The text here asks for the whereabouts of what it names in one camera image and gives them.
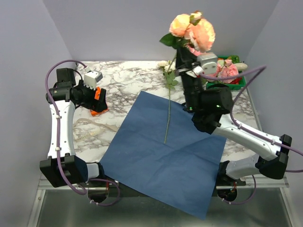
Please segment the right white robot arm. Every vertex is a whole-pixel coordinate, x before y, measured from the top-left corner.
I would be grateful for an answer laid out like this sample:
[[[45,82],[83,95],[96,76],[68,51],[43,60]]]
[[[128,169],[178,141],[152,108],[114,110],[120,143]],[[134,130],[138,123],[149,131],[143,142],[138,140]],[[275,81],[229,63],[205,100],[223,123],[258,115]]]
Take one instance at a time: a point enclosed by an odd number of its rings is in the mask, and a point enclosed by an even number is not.
[[[228,86],[217,84],[203,88],[202,75],[215,73],[217,61],[212,52],[195,56],[186,47],[177,49],[176,74],[181,77],[184,89],[184,111],[193,114],[194,126],[201,132],[225,137],[255,152],[238,161],[221,162],[217,180],[229,185],[257,174],[282,179],[292,138],[285,134],[281,137],[266,134],[235,120],[232,116],[234,101]]]

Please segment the pink rose bunch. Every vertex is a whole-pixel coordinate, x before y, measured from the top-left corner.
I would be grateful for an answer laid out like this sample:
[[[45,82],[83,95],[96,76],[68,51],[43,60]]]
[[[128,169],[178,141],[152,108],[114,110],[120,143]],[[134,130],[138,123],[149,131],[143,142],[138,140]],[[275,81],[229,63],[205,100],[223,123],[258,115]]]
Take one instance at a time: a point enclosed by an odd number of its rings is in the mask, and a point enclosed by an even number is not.
[[[218,82],[230,84],[234,79],[230,77],[237,76],[239,74],[237,67],[233,64],[231,59],[219,60],[217,63],[217,69],[214,74],[209,76],[212,78],[225,78],[225,80],[219,80]]]

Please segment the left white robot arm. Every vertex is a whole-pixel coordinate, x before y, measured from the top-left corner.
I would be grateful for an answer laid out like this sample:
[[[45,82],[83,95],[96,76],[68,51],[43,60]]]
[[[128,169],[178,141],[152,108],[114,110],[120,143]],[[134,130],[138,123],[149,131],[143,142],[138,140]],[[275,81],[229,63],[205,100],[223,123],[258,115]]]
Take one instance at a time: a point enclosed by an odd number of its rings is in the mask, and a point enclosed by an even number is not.
[[[99,114],[108,110],[106,90],[97,86],[103,75],[100,71],[87,70],[77,82],[73,69],[57,69],[56,74],[56,84],[46,93],[52,135],[47,159],[40,162],[40,170],[55,188],[87,181],[99,187],[105,181],[103,166],[76,156],[72,128],[77,106]]]

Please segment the white rose stem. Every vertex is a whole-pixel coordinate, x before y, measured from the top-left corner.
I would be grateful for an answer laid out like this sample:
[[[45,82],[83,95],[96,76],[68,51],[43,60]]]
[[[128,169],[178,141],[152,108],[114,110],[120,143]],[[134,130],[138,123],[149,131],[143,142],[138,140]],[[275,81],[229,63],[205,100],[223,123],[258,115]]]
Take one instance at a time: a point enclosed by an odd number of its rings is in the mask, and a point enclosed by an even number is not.
[[[168,89],[168,120],[166,126],[166,132],[164,137],[164,143],[167,142],[168,132],[169,132],[169,123],[170,123],[170,109],[171,109],[171,91],[175,90],[175,86],[178,84],[178,81],[175,80],[175,67],[173,66],[174,61],[160,61],[158,63],[158,68],[162,70],[162,74],[166,81],[166,88]]]

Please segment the peach rose stem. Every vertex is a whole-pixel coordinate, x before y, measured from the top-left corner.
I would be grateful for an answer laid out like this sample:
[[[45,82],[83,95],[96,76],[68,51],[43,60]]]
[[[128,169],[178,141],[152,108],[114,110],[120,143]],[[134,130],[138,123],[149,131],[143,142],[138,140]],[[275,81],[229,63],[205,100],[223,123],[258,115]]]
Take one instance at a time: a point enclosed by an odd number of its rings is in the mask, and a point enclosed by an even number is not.
[[[202,54],[211,50],[214,42],[214,27],[201,11],[177,15],[169,26],[169,33],[160,39],[160,43],[176,51],[179,47],[191,46]],[[177,53],[171,61],[176,63],[176,56]]]

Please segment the dark blue wrapping sheet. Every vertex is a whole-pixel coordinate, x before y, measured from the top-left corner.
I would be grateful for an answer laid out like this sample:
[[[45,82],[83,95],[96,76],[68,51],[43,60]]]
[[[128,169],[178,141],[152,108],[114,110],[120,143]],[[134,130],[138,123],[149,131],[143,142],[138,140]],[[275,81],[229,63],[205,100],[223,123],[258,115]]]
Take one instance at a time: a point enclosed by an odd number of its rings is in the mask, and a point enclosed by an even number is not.
[[[181,104],[140,92],[101,158],[105,175],[205,219],[226,139],[191,118]]]

